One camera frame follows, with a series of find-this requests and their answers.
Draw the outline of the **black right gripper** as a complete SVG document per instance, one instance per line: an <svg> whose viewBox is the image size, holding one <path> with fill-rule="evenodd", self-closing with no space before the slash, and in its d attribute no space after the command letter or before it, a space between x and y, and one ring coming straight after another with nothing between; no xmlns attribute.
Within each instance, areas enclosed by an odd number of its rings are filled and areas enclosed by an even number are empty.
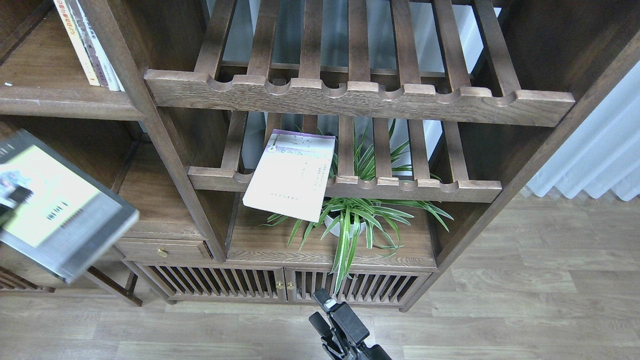
<svg viewBox="0 0 640 360"><path fill-rule="evenodd" d="M313 292L312 298L326 313L329 322L320 312L308 317L320 335L322 348L332 360L370 360L365 339L370 331L350 306L339 303L324 288Z"/></svg>

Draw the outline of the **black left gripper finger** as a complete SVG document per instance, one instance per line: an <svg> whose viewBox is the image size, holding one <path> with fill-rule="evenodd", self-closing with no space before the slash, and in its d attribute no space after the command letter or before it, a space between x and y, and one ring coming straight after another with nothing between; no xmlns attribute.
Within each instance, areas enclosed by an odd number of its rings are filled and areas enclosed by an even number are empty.
<svg viewBox="0 0 640 360"><path fill-rule="evenodd" d="M18 186L11 193L0 199L0 212L2 214L8 214L18 210L32 196L32 192L29 188Z"/></svg>

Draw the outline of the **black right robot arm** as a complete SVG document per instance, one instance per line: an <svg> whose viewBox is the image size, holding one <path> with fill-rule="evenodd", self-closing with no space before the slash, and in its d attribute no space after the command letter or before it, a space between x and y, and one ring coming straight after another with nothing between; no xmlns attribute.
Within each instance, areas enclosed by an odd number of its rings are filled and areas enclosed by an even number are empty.
<svg viewBox="0 0 640 360"><path fill-rule="evenodd" d="M320 335L322 348L334 360L390 360L384 349L375 344L367 347L365 339L370 331L345 302L338 303L320 288L311 297L325 311L329 323L320 312L309 316L311 325Z"/></svg>

